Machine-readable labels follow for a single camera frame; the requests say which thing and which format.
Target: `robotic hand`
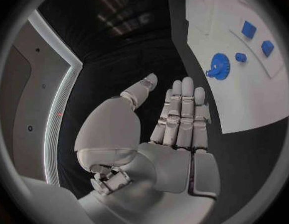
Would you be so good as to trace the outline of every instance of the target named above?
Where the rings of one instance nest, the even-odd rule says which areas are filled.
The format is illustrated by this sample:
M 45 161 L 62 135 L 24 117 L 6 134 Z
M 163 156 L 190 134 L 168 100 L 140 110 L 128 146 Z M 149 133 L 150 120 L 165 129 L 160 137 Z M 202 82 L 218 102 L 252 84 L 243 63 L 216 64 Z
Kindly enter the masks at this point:
M 160 192 L 216 199 L 219 173 L 207 153 L 209 107 L 204 89 L 194 90 L 190 77 L 175 81 L 166 92 L 150 142 L 139 145 L 141 126 L 134 110 L 156 85 L 156 75 L 150 74 L 88 116 L 75 142 L 80 165 L 94 173 L 91 182 L 101 195 L 145 180 Z

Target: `black floor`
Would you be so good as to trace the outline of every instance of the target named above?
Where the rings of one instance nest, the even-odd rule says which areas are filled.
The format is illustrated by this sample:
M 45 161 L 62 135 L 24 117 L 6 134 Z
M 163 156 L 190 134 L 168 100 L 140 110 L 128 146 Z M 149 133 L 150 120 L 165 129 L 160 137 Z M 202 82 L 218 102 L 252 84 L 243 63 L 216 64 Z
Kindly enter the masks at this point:
M 118 95 L 147 74 L 156 73 L 159 78 L 156 90 L 136 111 L 142 122 L 141 142 L 148 141 L 166 90 L 174 80 L 190 75 L 195 86 L 205 88 L 210 103 L 209 151 L 218 162 L 222 188 L 207 223 L 221 223 L 245 205 L 263 185 L 280 153 L 288 120 L 223 135 L 210 87 L 186 45 L 188 27 L 183 13 L 184 0 L 119 0 L 123 6 L 119 1 L 109 0 L 112 7 L 119 6 L 116 11 L 104 1 L 97 1 L 48 0 L 40 8 L 43 16 L 84 62 L 59 135 L 61 186 L 71 190 L 77 198 L 92 190 L 91 175 L 78 164 L 74 142 L 86 117 L 101 102 Z

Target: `blue plastic part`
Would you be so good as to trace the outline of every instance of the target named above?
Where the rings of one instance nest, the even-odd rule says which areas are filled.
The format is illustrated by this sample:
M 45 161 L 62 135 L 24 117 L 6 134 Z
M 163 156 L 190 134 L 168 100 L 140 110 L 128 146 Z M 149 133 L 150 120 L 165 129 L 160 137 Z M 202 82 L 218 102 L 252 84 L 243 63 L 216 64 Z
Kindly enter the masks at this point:
M 211 62 L 211 70 L 206 71 L 207 77 L 215 77 L 217 80 L 224 80 L 230 73 L 229 58 L 222 53 L 213 56 Z
M 250 39 L 253 39 L 256 30 L 257 30 L 257 28 L 255 26 L 253 26 L 250 22 L 248 22 L 248 21 L 244 22 L 244 25 L 243 25 L 243 28 L 242 28 L 242 33 L 246 37 L 248 37 Z
M 264 41 L 262 43 L 262 50 L 267 57 L 270 56 L 273 49 L 274 49 L 274 45 L 270 41 Z
M 246 62 L 247 60 L 246 55 L 243 53 L 236 53 L 235 58 L 236 58 L 236 61 L 239 61 L 239 62 Z

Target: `led light strip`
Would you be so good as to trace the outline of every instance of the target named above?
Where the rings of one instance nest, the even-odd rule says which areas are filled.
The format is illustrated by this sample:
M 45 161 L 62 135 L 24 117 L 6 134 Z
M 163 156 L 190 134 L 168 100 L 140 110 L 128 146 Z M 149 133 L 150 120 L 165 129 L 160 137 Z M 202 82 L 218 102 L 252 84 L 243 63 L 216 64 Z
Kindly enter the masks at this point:
M 48 184 L 59 186 L 57 170 L 57 145 L 59 130 L 67 101 L 83 64 L 60 39 L 60 37 L 56 35 L 53 29 L 48 25 L 37 10 L 30 15 L 28 20 L 34 29 L 40 34 L 40 36 L 49 44 L 49 46 L 51 46 L 56 53 L 70 65 L 70 68 L 60 83 L 52 102 L 43 144 L 43 165 L 46 182 Z

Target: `small blue cylinder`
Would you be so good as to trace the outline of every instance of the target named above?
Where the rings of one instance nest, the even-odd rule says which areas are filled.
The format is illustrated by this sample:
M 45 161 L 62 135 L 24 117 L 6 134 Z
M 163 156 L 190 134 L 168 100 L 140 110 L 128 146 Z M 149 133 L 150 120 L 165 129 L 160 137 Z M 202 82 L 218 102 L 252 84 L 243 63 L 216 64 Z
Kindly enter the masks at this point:
M 236 61 L 246 62 L 246 55 L 243 53 L 236 53 L 235 58 L 236 58 Z

